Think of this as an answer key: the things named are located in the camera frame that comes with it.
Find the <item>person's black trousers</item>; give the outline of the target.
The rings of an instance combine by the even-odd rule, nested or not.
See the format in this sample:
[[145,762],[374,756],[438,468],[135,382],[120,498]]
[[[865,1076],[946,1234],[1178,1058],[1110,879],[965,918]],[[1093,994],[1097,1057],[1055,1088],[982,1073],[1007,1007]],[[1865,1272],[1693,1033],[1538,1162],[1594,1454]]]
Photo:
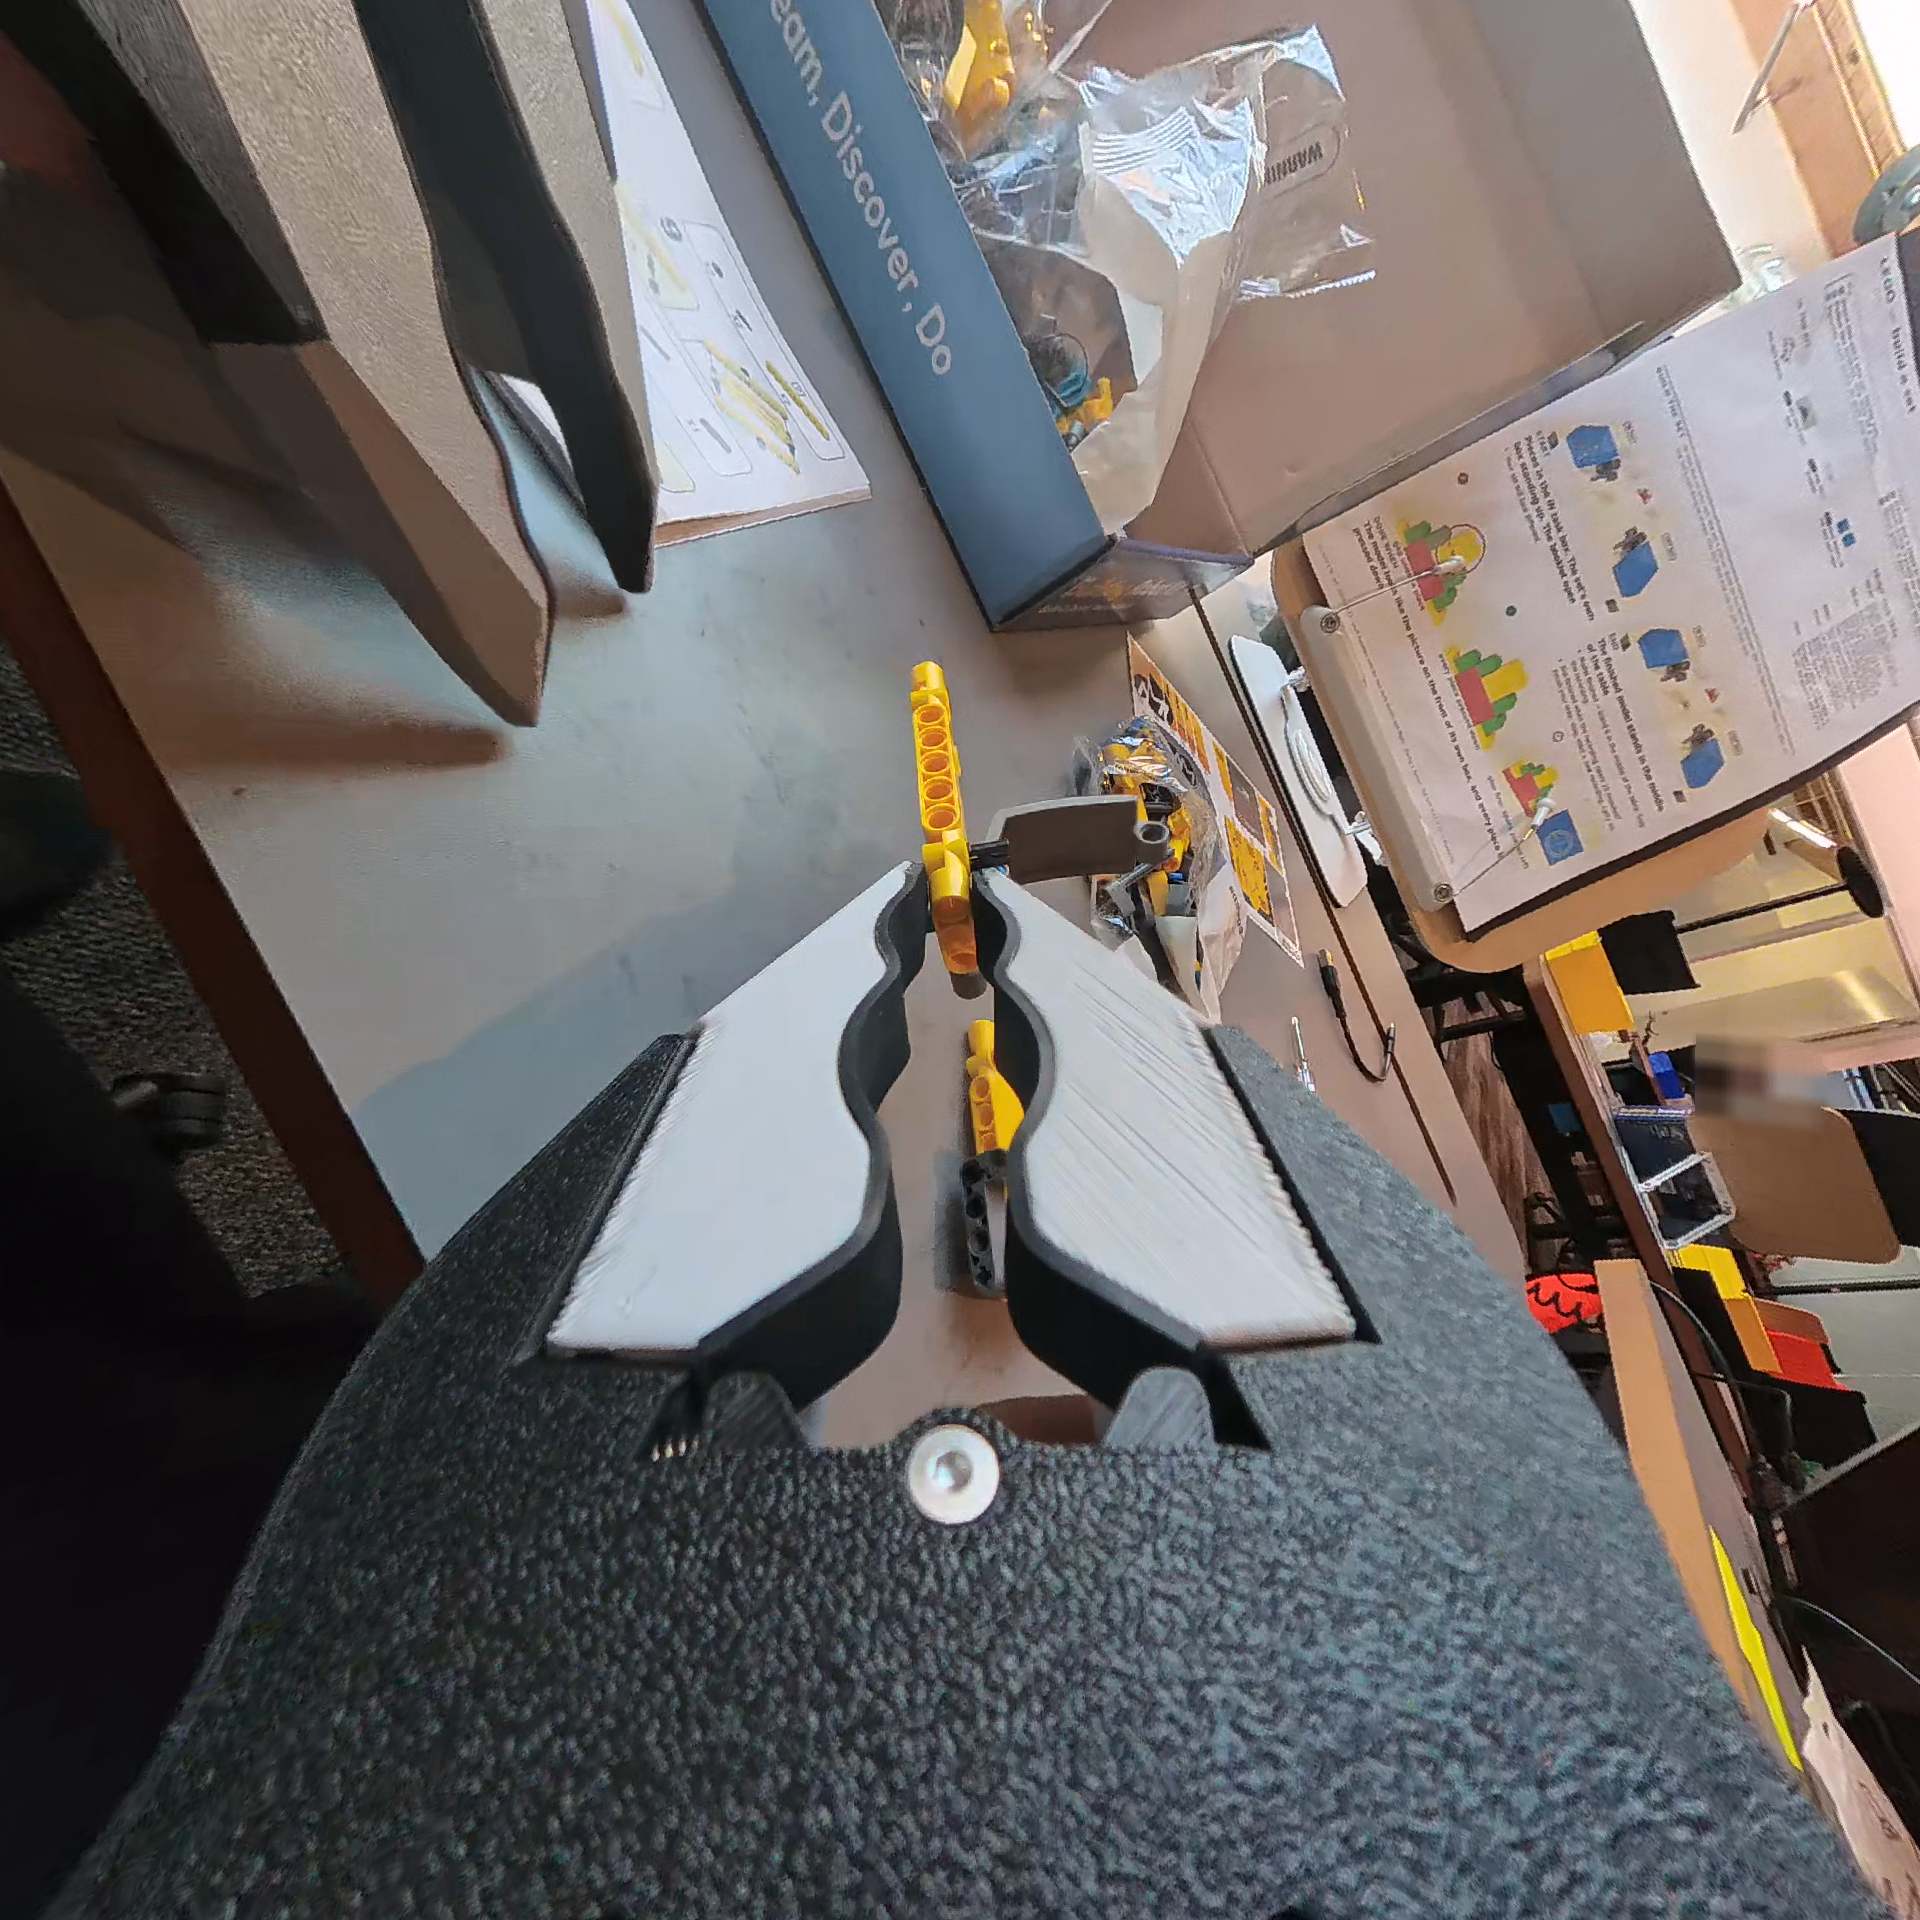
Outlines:
[[8,1228],[1,1279],[1,1914],[36,1916],[181,1714],[377,1310],[103,1222]]

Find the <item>open instruction booklet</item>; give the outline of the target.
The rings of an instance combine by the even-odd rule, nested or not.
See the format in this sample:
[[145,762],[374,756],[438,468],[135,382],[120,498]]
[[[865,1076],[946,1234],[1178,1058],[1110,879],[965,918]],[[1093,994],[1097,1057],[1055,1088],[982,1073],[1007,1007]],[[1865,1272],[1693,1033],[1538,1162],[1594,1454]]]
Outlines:
[[655,539],[682,544],[870,496],[741,254],[628,4],[588,30],[655,443]]

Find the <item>blue cardboard kit box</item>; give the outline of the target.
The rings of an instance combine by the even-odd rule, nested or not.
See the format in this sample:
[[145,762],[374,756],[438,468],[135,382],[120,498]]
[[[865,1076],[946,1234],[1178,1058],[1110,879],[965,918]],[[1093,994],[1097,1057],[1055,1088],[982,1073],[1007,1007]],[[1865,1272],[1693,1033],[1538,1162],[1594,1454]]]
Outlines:
[[996,634],[1182,611],[1252,562],[1106,536],[865,3],[701,3]]

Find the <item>brown cardboard box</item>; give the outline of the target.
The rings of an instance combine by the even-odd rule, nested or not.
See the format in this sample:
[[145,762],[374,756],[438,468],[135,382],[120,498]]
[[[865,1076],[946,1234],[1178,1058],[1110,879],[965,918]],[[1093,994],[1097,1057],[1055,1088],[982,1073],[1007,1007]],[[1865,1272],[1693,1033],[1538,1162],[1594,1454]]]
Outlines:
[[1737,288],[1630,4],[1117,4],[1098,60],[1305,25],[1345,97],[1374,278],[1230,313],[1133,543],[1255,556],[1324,498]]

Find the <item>printed instruction sheet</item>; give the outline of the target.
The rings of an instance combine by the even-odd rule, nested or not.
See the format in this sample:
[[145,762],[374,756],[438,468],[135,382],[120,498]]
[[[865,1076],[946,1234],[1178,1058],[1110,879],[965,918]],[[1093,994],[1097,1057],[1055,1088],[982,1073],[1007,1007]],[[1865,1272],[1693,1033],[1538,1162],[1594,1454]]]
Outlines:
[[1591,638],[1622,543],[1661,551],[1654,586],[1748,664],[1834,607],[1842,583],[1916,579],[1916,230],[1637,352],[1540,404],[1495,412],[1461,443],[1370,483],[1297,538],[1320,607],[1359,603],[1376,650],[1385,586],[1425,539],[1476,544],[1425,588],[1437,628]]

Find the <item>black chair caster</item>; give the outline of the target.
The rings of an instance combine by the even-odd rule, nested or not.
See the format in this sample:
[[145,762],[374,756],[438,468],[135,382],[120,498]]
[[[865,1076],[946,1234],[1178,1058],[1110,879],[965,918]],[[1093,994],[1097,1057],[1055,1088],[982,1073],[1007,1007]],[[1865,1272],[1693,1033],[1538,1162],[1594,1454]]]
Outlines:
[[129,1073],[109,1082],[106,1098],[172,1164],[224,1144],[229,1087],[220,1075]]

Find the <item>yellow panel with grey beam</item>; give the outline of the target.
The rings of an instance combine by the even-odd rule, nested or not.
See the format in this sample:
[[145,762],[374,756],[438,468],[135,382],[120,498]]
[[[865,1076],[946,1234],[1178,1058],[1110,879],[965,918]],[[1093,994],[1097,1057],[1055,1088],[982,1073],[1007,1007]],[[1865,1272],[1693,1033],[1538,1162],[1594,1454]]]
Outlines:
[[996,1060],[993,1019],[966,1024],[961,1135],[942,1164],[944,1288],[965,1300],[1000,1303],[1007,1281],[1010,1190],[1005,1164],[1023,1107]]

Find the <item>white monitor stand base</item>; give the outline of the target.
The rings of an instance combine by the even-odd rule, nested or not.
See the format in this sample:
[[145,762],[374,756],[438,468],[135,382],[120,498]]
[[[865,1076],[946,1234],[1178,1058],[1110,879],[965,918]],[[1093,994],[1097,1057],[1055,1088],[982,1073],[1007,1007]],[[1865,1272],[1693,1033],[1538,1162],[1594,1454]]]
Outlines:
[[1276,763],[1303,841],[1332,905],[1365,895],[1367,873],[1353,817],[1337,795],[1305,710],[1305,672],[1286,668],[1269,643],[1230,635],[1232,672],[1255,716],[1255,731]]

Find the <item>grey desk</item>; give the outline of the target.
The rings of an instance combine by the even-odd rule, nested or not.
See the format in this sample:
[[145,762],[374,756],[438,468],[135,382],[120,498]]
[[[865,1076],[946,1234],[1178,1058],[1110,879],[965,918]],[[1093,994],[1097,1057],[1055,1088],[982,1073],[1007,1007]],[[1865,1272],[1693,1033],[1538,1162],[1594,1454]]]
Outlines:
[[226,387],[77,143],[5,146],[5,638],[311,1206],[390,1300],[616,1070],[905,857],[905,672],[989,806],[1120,713],[1121,643],[993,638],[874,398],[870,505],[623,595],[494,425],[550,588],[502,722]]

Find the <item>yellow panel with curved grey panel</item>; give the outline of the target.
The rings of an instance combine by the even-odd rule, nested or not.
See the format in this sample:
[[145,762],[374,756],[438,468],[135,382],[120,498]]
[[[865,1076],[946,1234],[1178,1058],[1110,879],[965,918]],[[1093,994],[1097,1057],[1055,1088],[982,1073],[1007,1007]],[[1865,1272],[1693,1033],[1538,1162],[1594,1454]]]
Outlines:
[[975,1000],[986,991],[973,921],[977,875],[1004,873],[1020,886],[1076,879],[1133,883],[1172,852],[1167,825],[1150,818],[1145,806],[1126,794],[1010,807],[984,838],[973,840],[952,703],[937,664],[912,668],[906,703],[929,930],[960,996]]

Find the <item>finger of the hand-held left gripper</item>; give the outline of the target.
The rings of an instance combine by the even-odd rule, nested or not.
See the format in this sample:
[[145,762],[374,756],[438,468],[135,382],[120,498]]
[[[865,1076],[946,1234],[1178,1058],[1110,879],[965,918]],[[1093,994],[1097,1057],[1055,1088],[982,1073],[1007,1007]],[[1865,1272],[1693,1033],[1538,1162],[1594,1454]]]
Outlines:
[[366,3],[366,41],[454,352],[647,592],[661,473],[588,4]]
[[[434,241],[354,7],[85,7],[244,233],[286,249],[319,316],[314,344],[202,340],[226,387],[438,658],[528,730],[544,697],[550,588],[447,337]],[[74,139],[81,174],[158,268],[80,124],[6,40],[5,100],[5,146],[29,145],[13,113]]]

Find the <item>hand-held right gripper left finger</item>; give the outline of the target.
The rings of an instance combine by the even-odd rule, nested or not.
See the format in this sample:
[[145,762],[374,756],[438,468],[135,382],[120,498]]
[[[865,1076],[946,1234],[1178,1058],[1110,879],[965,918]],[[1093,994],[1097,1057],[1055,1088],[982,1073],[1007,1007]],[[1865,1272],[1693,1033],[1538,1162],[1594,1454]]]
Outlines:
[[889,1335],[903,1238],[879,1104],[910,1058],[928,886],[901,864],[708,1010],[544,1335],[805,1410]]

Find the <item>small clear bag yellow parts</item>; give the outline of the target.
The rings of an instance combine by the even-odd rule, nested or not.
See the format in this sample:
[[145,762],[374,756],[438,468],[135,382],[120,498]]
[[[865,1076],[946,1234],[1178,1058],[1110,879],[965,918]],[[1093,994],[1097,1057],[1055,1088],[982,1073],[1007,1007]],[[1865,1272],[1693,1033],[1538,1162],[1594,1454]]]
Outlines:
[[1157,870],[1093,879],[1094,921],[1120,947],[1133,945],[1190,1009],[1218,1018],[1246,908],[1201,762],[1159,719],[1137,716],[1098,740],[1078,740],[1071,780],[1078,798],[1126,795],[1167,830]]

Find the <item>sticker sheet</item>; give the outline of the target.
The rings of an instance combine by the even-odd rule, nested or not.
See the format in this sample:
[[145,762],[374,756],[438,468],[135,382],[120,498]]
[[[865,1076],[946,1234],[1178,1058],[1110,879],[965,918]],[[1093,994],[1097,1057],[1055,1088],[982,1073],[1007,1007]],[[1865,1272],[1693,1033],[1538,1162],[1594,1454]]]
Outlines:
[[1136,635],[1126,641],[1126,666],[1133,713],[1178,740],[1184,763],[1190,767],[1189,782],[1206,788],[1241,915],[1301,964],[1305,950],[1292,908],[1276,806]]

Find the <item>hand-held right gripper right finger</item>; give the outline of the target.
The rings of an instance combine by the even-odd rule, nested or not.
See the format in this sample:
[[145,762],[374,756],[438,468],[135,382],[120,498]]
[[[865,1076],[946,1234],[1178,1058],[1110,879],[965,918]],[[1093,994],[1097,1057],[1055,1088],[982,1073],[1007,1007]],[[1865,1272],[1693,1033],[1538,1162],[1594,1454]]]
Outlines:
[[1022,886],[975,886],[1005,1152],[1005,1300],[1055,1377],[1120,1412],[1194,1391],[1269,1451],[1234,1362],[1345,1347],[1359,1316],[1218,1057],[1218,1028]]

